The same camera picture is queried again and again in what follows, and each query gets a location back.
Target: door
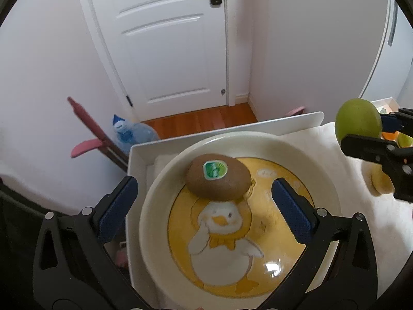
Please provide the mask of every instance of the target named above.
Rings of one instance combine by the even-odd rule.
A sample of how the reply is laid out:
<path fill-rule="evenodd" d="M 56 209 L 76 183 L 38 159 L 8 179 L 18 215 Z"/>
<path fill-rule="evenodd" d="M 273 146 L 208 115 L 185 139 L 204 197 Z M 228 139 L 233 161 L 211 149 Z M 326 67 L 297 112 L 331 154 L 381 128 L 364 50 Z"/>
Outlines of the door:
<path fill-rule="evenodd" d="M 362 98 L 369 101 L 397 99 L 409 74 L 412 58 L 412 27 L 395 0 L 391 0 L 383 48 Z"/>
<path fill-rule="evenodd" d="M 91 3 L 112 68 L 141 121 L 226 105 L 223 3 Z"/>

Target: cartoon duck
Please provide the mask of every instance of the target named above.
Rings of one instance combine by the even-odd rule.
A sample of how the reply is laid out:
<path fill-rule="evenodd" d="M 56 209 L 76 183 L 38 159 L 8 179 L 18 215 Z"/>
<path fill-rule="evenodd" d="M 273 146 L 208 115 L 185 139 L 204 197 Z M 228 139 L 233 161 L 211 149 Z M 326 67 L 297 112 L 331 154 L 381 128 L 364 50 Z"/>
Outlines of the cartoon duck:
<path fill-rule="evenodd" d="M 191 219 L 197 233 L 188 244 L 193 270 L 203 288 L 236 284 L 237 294 L 247 293 L 258 282 L 247 279 L 253 257 L 263 252 L 245 238 L 252 213 L 245 198 L 216 202 L 199 198 L 192 207 Z"/>

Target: fruit sticker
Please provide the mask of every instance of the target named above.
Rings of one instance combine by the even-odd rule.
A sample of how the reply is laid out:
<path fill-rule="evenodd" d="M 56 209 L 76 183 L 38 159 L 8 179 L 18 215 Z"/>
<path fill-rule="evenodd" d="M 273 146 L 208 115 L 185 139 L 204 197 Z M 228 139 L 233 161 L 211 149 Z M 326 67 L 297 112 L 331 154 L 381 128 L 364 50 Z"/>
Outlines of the fruit sticker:
<path fill-rule="evenodd" d="M 204 163 L 204 176 L 208 181 L 221 179 L 228 172 L 228 166 L 224 161 L 213 160 Z"/>

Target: kiwi fruit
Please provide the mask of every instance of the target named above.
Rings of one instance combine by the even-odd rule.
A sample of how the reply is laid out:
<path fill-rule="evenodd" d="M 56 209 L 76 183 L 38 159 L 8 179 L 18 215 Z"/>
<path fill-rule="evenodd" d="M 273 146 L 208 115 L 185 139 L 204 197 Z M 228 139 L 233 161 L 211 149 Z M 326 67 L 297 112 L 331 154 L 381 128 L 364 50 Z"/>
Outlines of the kiwi fruit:
<path fill-rule="evenodd" d="M 193 159 L 185 182 L 189 191 L 198 197 L 229 201 L 241 198 L 249 190 L 251 174 L 235 158 L 204 154 Z"/>

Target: pink handle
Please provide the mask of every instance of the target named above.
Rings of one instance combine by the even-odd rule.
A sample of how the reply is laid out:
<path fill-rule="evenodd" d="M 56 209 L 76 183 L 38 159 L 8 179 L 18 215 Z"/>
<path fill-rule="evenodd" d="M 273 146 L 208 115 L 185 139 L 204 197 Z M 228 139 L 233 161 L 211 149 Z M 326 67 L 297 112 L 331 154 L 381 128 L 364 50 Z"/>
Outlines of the pink handle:
<path fill-rule="evenodd" d="M 75 115 L 85 124 L 87 128 L 96 136 L 98 139 L 102 141 L 110 141 L 108 136 L 105 132 L 100 128 L 100 126 L 92 119 L 88 112 L 76 101 L 72 99 L 72 97 L 67 97 L 67 101 L 72 105 L 73 112 Z"/>
<path fill-rule="evenodd" d="M 298 108 L 294 108 L 293 110 L 289 111 L 287 114 L 284 115 L 284 118 L 286 117 L 293 117 L 294 115 L 300 115 L 304 113 L 304 110 L 306 108 L 304 106 L 300 106 Z"/>
<path fill-rule="evenodd" d="M 83 141 L 82 143 L 79 143 L 75 148 L 73 148 L 72 152 L 70 153 L 70 157 L 75 158 L 88 151 L 104 146 L 105 144 L 99 139 L 90 139 L 88 141 Z"/>

